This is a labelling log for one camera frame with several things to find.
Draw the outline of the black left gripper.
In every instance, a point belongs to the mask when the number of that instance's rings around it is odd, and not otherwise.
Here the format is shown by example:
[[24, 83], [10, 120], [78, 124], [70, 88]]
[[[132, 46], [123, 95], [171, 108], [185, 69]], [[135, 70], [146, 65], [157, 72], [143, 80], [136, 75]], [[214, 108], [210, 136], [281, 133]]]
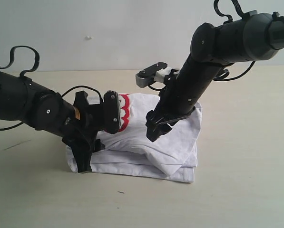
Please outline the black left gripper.
[[103, 100], [101, 95], [96, 95], [94, 98], [95, 103], [90, 104], [87, 92], [75, 93], [74, 118], [66, 125], [69, 132], [62, 139], [71, 147], [78, 173], [92, 172], [90, 165], [92, 153], [105, 149], [105, 145], [97, 138], [98, 131], [104, 127]]

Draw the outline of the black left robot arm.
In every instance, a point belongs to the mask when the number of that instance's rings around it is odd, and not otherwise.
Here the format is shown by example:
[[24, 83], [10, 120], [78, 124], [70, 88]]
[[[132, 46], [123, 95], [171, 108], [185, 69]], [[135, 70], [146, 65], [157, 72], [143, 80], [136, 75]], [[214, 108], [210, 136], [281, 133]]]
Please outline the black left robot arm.
[[79, 173], [91, 172], [91, 155], [100, 148], [98, 131], [104, 127], [103, 102], [89, 104], [85, 91], [74, 104], [60, 93], [0, 71], [0, 120], [21, 121], [36, 131], [62, 138], [71, 148]]

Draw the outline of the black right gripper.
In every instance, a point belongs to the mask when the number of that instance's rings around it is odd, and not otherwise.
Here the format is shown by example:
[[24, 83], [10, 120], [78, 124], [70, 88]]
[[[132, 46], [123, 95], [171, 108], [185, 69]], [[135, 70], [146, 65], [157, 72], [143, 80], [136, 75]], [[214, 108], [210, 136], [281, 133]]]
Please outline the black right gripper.
[[154, 81], [164, 84], [159, 91], [159, 101], [155, 108], [146, 115], [146, 137], [156, 141], [160, 136], [169, 133], [177, 122], [187, 119], [196, 109], [196, 96], [182, 94], [177, 87], [179, 70], [165, 68], [155, 73]]

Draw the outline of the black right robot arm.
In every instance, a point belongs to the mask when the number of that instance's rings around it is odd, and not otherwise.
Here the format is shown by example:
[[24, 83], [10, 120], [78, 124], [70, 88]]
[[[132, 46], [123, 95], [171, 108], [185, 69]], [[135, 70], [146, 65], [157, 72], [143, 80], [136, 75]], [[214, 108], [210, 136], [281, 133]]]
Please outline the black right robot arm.
[[195, 110], [195, 104], [223, 70], [238, 62], [265, 61], [284, 48], [284, 17], [251, 11], [240, 20], [194, 32], [190, 54], [176, 77], [165, 82], [160, 100], [146, 115], [147, 138], [154, 142]]

